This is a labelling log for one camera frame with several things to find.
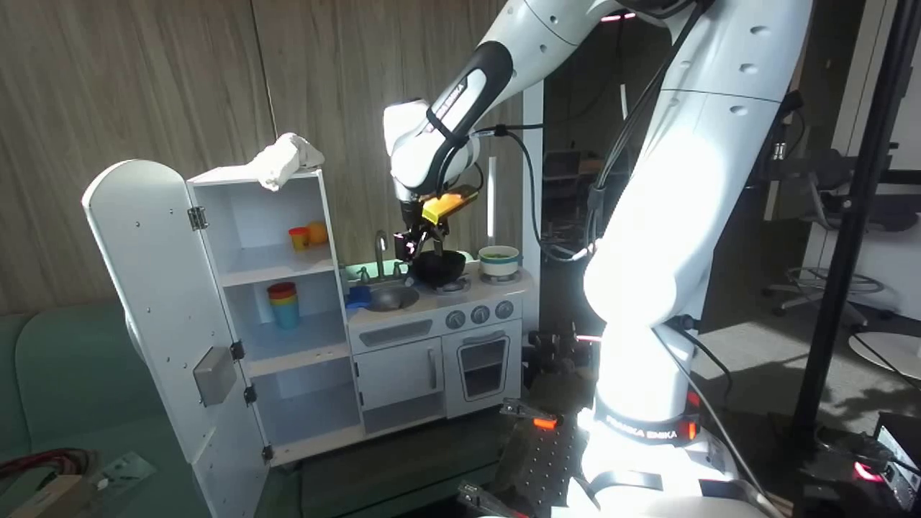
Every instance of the oven knob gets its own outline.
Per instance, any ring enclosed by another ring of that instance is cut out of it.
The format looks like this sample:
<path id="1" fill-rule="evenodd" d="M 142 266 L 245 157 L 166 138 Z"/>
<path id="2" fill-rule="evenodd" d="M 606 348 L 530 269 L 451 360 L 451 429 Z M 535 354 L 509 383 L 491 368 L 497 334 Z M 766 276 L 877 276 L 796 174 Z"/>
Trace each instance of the oven knob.
<path id="1" fill-rule="evenodd" d="M 497 318 L 506 318 L 506 317 L 511 317 L 511 312 L 514 312 L 514 304 L 511 304 L 509 298 L 504 298 L 504 301 L 494 304 L 494 317 L 497 317 Z"/>
<path id="2" fill-rule="evenodd" d="M 471 321 L 487 321 L 487 318 L 488 318 L 488 308 L 487 308 L 487 304 L 471 308 L 471 311 L 470 311 L 470 318 L 471 318 Z"/>
<path id="3" fill-rule="evenodd" d="M 450 328 L 461 328 L 465 321 L 464 311 L 451 311 L 447 318 L 444 318 Z"/>

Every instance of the black pole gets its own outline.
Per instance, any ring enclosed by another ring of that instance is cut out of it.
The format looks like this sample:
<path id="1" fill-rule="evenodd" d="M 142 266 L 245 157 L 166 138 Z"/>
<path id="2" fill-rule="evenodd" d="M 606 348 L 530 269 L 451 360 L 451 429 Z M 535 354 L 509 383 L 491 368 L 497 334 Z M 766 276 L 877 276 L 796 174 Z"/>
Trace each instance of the black pole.
<path id="1" fill-rule="evenodd" d="M 874 183 L 881 171 L 889 167 L 889 134 L 897 115 L 897 102 L 910 84 L 919 26 L 921 26 L 921 0 L 897 0 L 883 65 L 870 102 L 861 154 L 854 164 L 854 177 L 850 186 L 850 197 L 844 203 L 844 219 L 838 229 L 831 269 L 825 279 L 822 304 L 812 334 L 812 350 L 802 374 L 802 384 L 799 384 L 799 400 L 788 425 L 788 436 L 795 439 L 795 445 L 802 445 L 802 449 L 814 445 L 817 407 L 822 400 L 828 361 L 835 354 L 840 311 L 844 311 L 854 261 L 861 252 L 864 223 L 874 194 Z"/>

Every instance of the toy kitchen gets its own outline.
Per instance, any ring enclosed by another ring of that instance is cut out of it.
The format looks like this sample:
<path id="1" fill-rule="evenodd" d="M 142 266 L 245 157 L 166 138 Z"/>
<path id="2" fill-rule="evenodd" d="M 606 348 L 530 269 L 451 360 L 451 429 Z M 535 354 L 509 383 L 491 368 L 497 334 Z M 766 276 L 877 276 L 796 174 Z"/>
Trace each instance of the toy kitchen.
<path id="1" fill-rule="evenodd" d="M 444 288 L 372 276 L 346 308 L 320 167 L 270 193 L 247 167 L 122 160 L 83 212 L 212 514 L 254 514 L 270 465 L 522 393 L 532 279 L 470 259 Z"/>

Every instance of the refrigerator door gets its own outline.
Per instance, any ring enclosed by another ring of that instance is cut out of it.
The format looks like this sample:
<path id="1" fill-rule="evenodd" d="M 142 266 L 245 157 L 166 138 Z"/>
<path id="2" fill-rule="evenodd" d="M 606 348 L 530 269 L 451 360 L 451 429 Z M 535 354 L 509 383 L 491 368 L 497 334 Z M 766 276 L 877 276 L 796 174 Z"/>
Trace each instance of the refrigerator door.
<path id="1" fill-rule="evenodd" d="M 83 209 L 211 512 L 254 514 L 267 465 L 241 368 L 225 371 L 231 391 L 211 404 L 193 376 L 206 350 L 231 348 L 232 334 L 188 197 L 176 170 L 122 160 L 87 186 Z"/>

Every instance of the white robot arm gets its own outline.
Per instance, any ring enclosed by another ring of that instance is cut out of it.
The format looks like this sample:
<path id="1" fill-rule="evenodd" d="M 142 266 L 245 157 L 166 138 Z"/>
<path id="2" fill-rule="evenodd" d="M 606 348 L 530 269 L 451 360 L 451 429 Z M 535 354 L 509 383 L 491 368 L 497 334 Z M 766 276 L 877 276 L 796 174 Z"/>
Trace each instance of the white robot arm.
<path id="1" fill-rule="evenodd" d="M 474 124 L 547 76 L 614 7 L 634 7 L 673 35 L 693 22 L 663 81 L 631 183 L 585 273 L 605 335 L 595 400 L 585 419 L 582 486 L 591 488 L 582 501 L 641 514 L 651 501 L 663 502 L 658 495 L 699 496 L 709 482 L 737 479 L 720 439 L 676 430 L 693 343 L 665 321 L 701 312 L 717 239 L 788 91 L 812 2 L 509 0 L 431 109 L 385 109 L 385 148 L 411 240 L 427 226 L 419 202 L 447 193 L 474 160 Z"/>

